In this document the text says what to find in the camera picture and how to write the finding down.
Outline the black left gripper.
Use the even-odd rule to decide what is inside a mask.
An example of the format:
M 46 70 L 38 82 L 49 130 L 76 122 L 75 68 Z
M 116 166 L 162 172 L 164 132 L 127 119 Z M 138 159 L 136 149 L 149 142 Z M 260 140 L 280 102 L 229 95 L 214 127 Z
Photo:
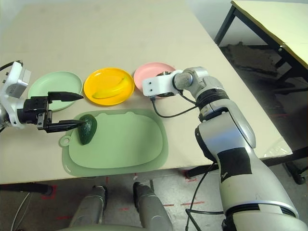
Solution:
M 83 120 L 61 120 L 52 123 L 52 101 L 73 102 L 83 99 L 83 96 L 67 91 L 50 91 L 47 96 L 33 96 L 25 100 L 23 108 L 17 109 L 17 117 L 22 124 L 34 124 L 38 130 L 47 133 L 63 132 L 78 128 L 84 124 Z

